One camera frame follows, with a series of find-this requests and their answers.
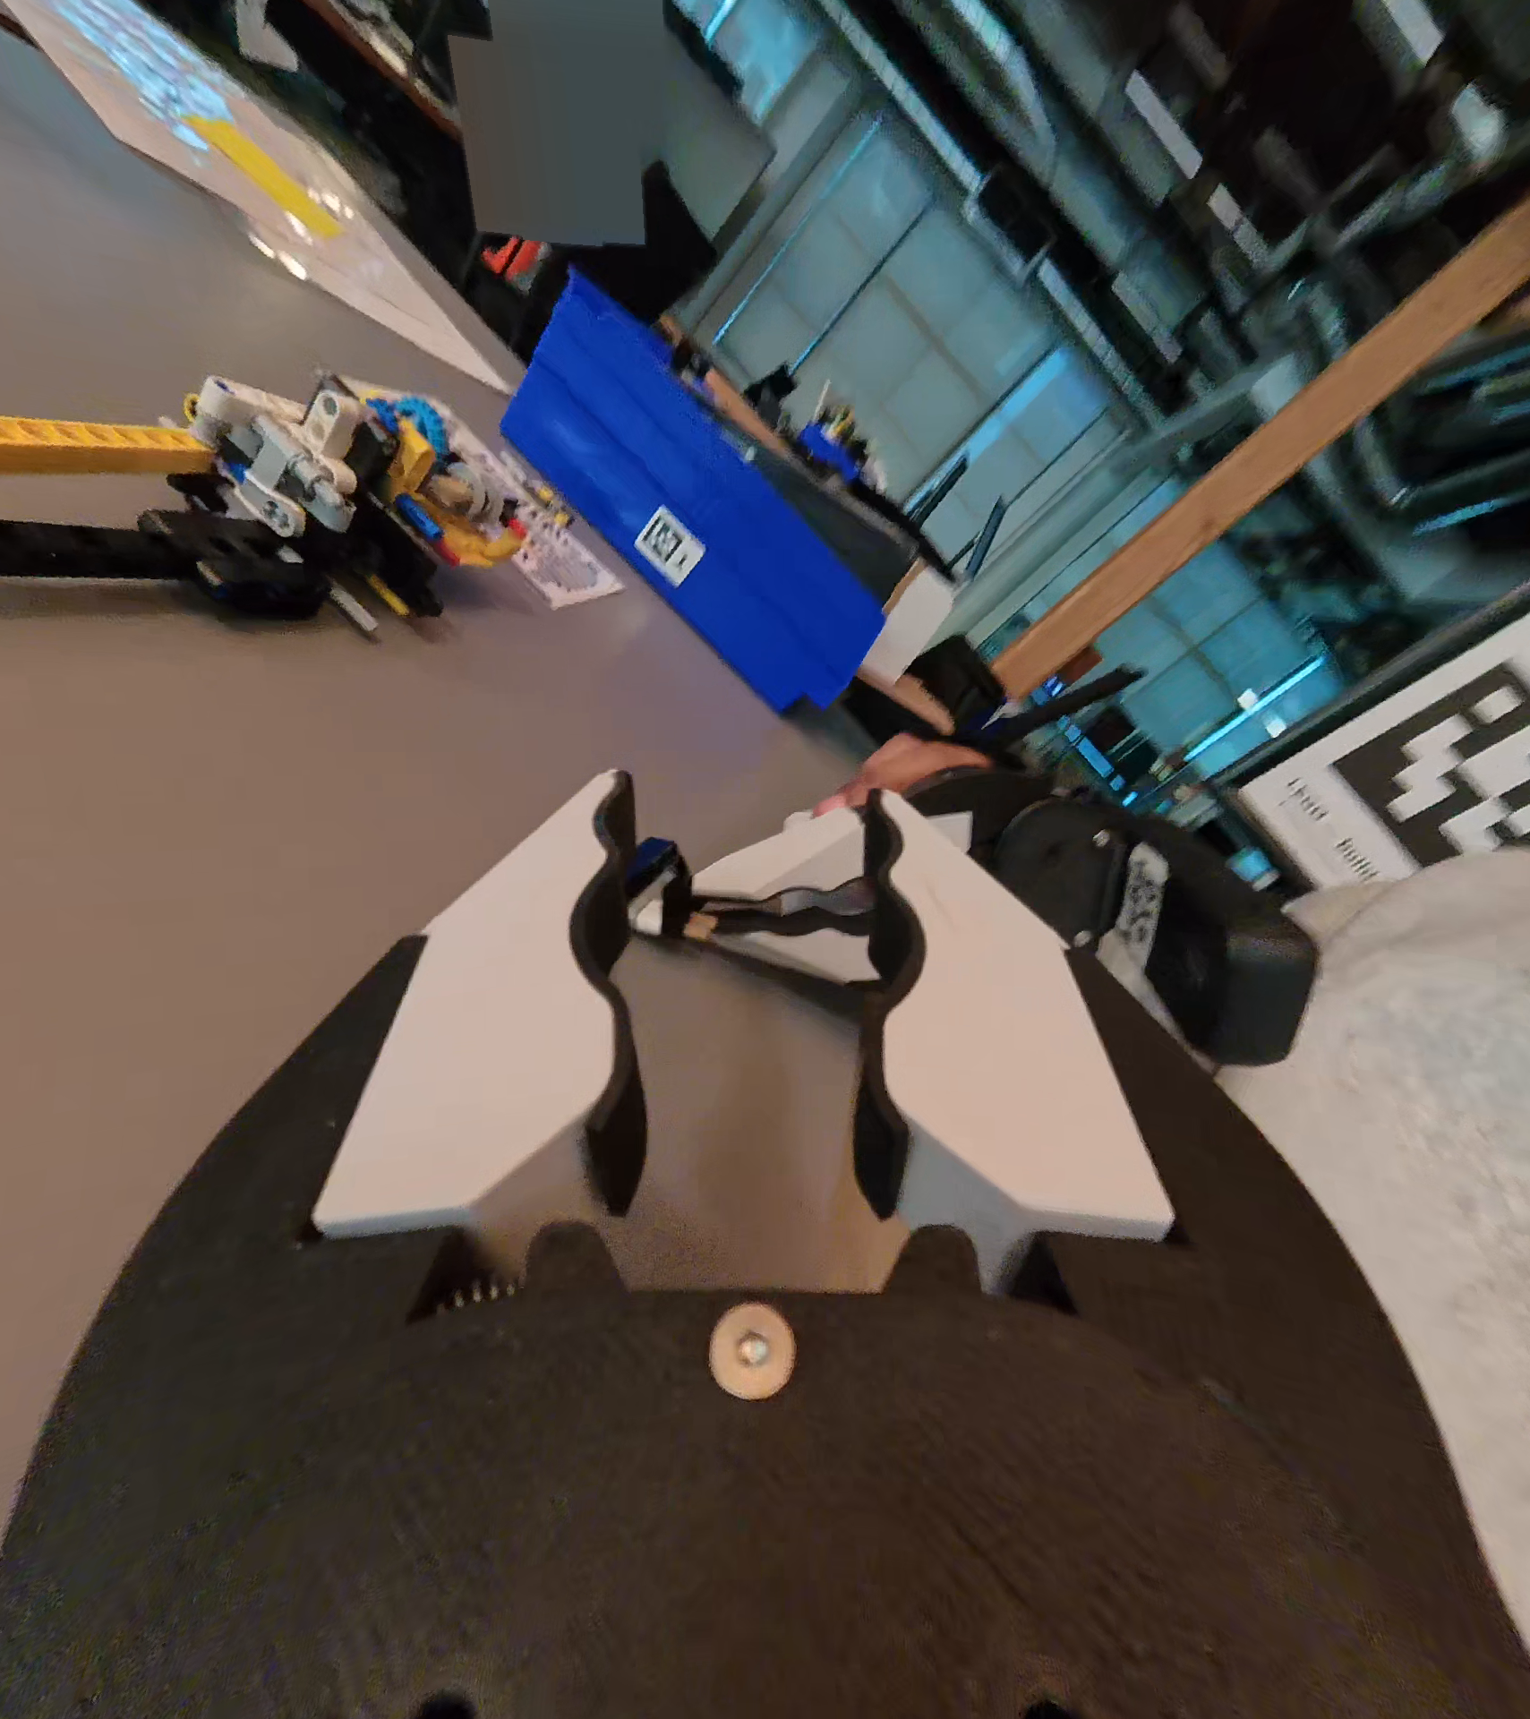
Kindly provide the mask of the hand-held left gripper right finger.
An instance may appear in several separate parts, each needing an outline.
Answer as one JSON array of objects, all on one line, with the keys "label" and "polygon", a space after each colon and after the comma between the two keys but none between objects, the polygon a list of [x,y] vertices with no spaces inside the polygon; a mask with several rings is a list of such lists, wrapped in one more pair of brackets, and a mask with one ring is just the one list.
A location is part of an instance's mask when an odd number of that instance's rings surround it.
[{"label": "hand-held left gripper right finger", "polygon": [[877,1217],[1159,1243],[1174,1213],[1060,938],[895,793],[864,818],[852,1155]]}]

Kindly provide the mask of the yellow and black lego model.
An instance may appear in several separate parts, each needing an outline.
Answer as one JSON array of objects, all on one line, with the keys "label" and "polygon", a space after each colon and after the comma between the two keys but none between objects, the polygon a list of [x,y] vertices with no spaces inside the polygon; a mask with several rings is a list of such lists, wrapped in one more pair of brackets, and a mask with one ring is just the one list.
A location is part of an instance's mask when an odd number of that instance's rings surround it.
[{"label": "yellow and black lego model", "polygon": [[436,619],[442,571],[529,546],[517,485],[434,399],[323,372],[298,402],[208,375],[179,417],[0,417],[0,477],[154,477],[177,496],[130,528],[0,520],[0,581],[180,586],[248,621],[331,608],[371,634],[363,591]]}]

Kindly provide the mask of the printed instruction sheet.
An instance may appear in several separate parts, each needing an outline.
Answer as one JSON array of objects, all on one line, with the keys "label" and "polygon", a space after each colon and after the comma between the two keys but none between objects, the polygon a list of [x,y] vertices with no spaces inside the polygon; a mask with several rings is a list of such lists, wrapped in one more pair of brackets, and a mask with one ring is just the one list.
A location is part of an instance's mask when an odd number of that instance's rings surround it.
[{"label": "printed instruction sheet", "polygon": [[512,566],[552,611],[570,609],[623,591],[623,581],[575,533],[570,505],[514,455],[486,455],[506,503],[515,503],[524,540]]}]

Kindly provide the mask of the metal storage shelving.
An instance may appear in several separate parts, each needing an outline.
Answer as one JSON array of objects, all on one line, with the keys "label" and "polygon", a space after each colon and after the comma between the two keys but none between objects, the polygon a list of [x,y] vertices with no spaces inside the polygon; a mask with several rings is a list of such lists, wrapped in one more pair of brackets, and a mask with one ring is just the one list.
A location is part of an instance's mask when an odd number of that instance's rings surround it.
[{"label": "metal storage shelving", "polygon": [[[990,666],[1530,191],[1530,4],[675,4],[774,145],[678,312],[834,417]],[[1124,798],[1310,715],[1530,528],[1530,282],[1091,644]]]}]

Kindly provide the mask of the lego instruction booklet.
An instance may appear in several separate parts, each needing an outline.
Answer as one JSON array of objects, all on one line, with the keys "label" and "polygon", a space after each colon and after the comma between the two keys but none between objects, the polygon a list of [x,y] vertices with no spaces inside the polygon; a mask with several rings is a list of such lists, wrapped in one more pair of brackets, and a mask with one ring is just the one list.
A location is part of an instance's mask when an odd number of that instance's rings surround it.
[{"label": "lego instruction booklet", "polygon": [[396,251],[359,183],[290,118],[145,7],[9,2],[0,12],[132,153],[228,204],[286,274],[504,399],[515,385]]}]

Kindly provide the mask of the person's right hand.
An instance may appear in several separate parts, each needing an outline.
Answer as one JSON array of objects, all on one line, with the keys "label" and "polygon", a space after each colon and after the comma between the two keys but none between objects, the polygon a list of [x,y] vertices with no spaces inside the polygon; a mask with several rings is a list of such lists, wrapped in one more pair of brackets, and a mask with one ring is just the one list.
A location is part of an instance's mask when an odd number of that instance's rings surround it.
[{"label": "person's right hand", "polygon": [[818,818],[841,810],[859,810],[882,790],[905,795],[949,770],[990,767],[992,760],[967,745],[897,734],[861,762],[842,785],[818,802],[811,815]]}]

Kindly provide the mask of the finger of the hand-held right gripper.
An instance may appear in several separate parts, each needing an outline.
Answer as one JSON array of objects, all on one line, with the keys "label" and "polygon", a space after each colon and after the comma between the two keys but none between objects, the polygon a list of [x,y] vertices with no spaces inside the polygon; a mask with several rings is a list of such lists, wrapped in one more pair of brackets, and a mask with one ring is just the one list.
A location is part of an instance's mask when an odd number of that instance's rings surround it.
[{"label": "finger of the hand-held right gripper", "polygon": [[[710,943],[681,941],[681,925],[690,913],[716,916],[720,933]],[[826,923],[793,930],[789,915],[756,901],[696,900],[685,913],[671,910],[666,900],[643,901],[633,905],[633,933],[779,969],[793,978],[818,978],[851,991],[876,986],[867,933],[839,930]]]},{"label": "finger of the hand-held right gripper", "polygon": [[789,925],[869,925],[874,888],[864,875],[864,843],[862,820],[852,810],[798,817],[696,871],[690,906],[696,900],[740,900],[789,915]]}]

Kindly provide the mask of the white box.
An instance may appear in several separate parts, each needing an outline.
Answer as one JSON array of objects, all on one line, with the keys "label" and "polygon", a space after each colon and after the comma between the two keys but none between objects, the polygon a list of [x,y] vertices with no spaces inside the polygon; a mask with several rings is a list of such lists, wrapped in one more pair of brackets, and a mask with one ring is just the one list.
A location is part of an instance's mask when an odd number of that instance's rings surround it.
[{"label": "white box", "polygon": [[886,689],[899,682],[945,626],[960,589],[939,566],[915,561],[886,601],[882,629],[856,679]]}]

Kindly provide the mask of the blue plastic bin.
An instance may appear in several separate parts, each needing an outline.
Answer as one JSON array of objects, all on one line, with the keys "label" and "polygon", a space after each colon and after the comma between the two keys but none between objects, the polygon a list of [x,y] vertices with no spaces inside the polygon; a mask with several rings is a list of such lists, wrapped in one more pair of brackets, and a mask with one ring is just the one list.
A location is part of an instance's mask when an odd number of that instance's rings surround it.
[{"label": "blue plastic bin", "polygon": [[881,634],[882,599],[575,271],[501,437],[771,710],[831,707]]}]

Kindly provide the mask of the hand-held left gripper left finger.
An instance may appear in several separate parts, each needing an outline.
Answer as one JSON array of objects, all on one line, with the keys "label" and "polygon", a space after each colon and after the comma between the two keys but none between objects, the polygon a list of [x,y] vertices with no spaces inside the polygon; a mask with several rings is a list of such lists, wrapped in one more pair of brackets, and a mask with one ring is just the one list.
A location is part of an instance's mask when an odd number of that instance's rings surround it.
[{"label": "hand-held left gripper left finger", "polygon": [[613,971],[635,845],[630,777],[603,770],[428,923],[311,1210],[321,1236],[529,1243],[627,1215],[647,1097]]}]

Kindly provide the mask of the wooden beam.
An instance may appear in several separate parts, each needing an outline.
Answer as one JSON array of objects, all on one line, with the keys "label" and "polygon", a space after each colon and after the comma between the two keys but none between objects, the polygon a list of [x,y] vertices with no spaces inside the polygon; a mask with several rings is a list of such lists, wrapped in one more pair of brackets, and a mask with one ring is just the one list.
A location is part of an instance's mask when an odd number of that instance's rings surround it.
[{"label": "wooden beam", "polygon": [[1065,669],[1528,282],[1530,191],[997,656],[990,672],[1000,689],[1025,699]]}]

